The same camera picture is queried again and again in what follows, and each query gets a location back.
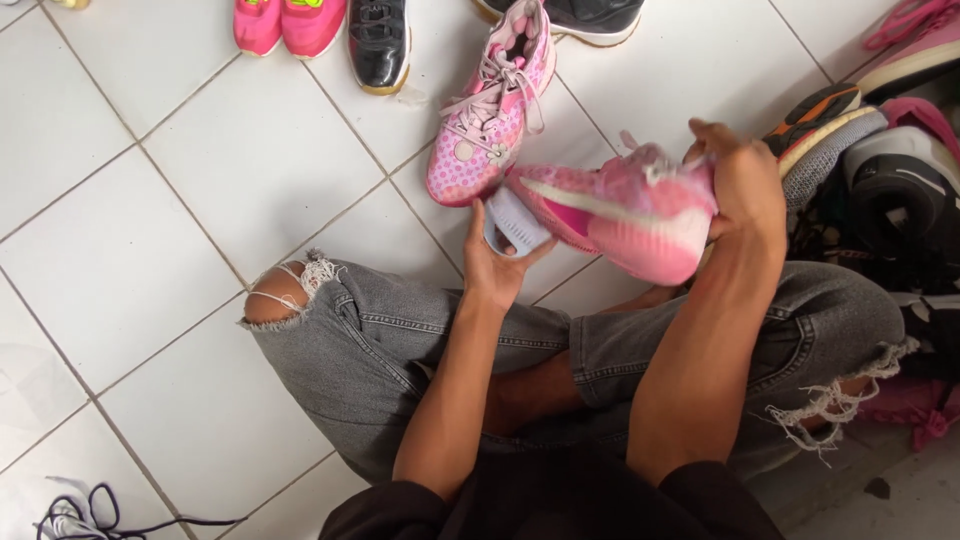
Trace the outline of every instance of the shoelace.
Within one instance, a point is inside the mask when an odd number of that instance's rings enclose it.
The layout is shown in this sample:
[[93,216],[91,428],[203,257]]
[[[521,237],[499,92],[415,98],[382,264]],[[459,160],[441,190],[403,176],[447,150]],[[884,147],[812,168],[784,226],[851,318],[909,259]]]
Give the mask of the shoelace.
[[[494,150],[491,145],[487,144],[487,140],[496,131],[491,120],[496,118],[506,121],[508,119],[507,113],[503,110],[503,98],[508,93],[519,91],[523,95],[523,117],[527,133],[536,135],[543,132],[540,98],[537,96],[530,78],[522,69],[501,66],[489,57],[484,57],[480,61],[480,81],[483,84],[483,90],[469,98],[454,98],[453,105],[440,110],[440,116],[442,117],[459,113],[459,123],[454,126],[444,125],[447,129],[462,135],[463,138],[480,148],[502,157],[501,151]],[[496,94],[500,94],[500,99],[496,103],[484,101]],[[533,109],[539,118],[537,127],[531,127],[530,109]]]
[[960,9],[958,0],[903,0],[887,15],[875,34],[863,41],[863,46],[875,50],[899,43],[929,19],[933,19],[917,39],[940,30]]
[[[97,519],[94,510],[93,500],[96,494],[103,491],[107,494],[110,504],[113,506],[113,522],[103,524]],[[168,522],[154,525],[153,527],[140,528],[136,530],[121,530],[117,526],[120,524],[120,506],[117,504],[116,496],[113,490],[105,483],[98,483],[90,491],[87,497],[87,503],[90,508],[90,516],[84,516],[80,505],[77,504],[69,495],[60,495],[47,510],[40,523],[36,524],[36,540],[43,540],[43,535],[47,534],[51,540],[124,540],[125,538],[139,538],[147,540],[147,533],[170,527],[177,523],[188,523],[191,525],[202,526],[227,526],[246,521],[247,518],[228,521],[208,521],[197,520],[193,518],[177,518]]]
[[[394,36],[393,27],[388,24],[394,18],[392,7],[387,0],[359,0],[360,2],[360,22],[353,24],[354,28],[361,30],[365,41],[376,42],[389,39]],[[370,18],[371,12],[380,12],[380,18]],[[371,37],[369,29],[380,27],[383,36]]]

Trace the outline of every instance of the white tile floor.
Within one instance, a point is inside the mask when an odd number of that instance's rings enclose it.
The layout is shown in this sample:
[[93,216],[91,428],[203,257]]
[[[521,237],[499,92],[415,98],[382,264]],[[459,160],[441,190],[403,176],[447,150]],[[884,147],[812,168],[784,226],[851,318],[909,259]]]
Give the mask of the white tile floor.
[[[0,537],[34,536],[47,475],[109,482],[126,527],[251,515],[227,540],[315,537],[363,487],[233,322],[307,243],[460,282],[468,211],[426,196],[422,149],[489,27],[468,0],[408,4],[428,107],[361,92],[343,40],[238,55],[228,0],[0,7]],[[648,0],[619,47],[560,41],[522,159],[595,167],[622,129],[680,154],[691,115],[759,134],[873,58],[857,43],[894,4]],[[642,286],[560,248],[521,300],[581,314]]]

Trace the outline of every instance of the jeans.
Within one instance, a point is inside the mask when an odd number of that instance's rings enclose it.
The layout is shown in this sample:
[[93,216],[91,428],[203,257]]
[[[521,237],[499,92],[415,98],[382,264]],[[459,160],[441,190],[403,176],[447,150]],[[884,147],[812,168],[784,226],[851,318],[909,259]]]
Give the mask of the jeans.
[[[444,352],[462,291],[440,289],[311,250],[299,278],[308,303],[253,332],[280,380],[344,461],[371,483],[388,481],[396,451]],[[495,373],[522,369],[569,349],[587,408],[545,418],[516,436],[484,433],[481,453],[520,452],[591,438],[624,454],[631,399],[680,297],[658,307],[571,319],[514,305],[496,348]],[[909,349],[897,305],[847,269],[787,262],[753,351],[746,403],[729,464],[742,476],[841,435],[858,397],[839,381],[889,377]],[[839,412],[829,405],[839,405]],[[814,415],[829,423],[808,432]]]

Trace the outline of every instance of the leg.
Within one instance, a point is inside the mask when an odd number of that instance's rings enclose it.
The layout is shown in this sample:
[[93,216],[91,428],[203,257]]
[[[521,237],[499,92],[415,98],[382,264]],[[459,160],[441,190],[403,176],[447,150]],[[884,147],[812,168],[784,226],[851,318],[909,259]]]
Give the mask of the leg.
[[[519,415],[525,420],[573,410],[572,397],[589,407],[529,424],[516,443],[536,448],[591,437],[625,451],[630,400],[684,301],[576,319],[566,358],[501,376],[502,390],[527,388],[526,398],[502,400],[533,411]],[[799,449],[829,448],[856,403],[876,391],[873,378],[895,373],[906,350],[900,312],[878,286],[836,266],[788,262],[754,349],[731,466],[748,476]],[[556,383],[532,392],[535,380]]]
[[[389,480],[427,373],[444,351],[460,291],[318,251],[271,270],[253,291],[241,324],[280,380],[357,474]],[[556,311],[514,306],[494,370],[521,369],[566,349],[569,322]],[[505,444],[485,441],[495,449]]]

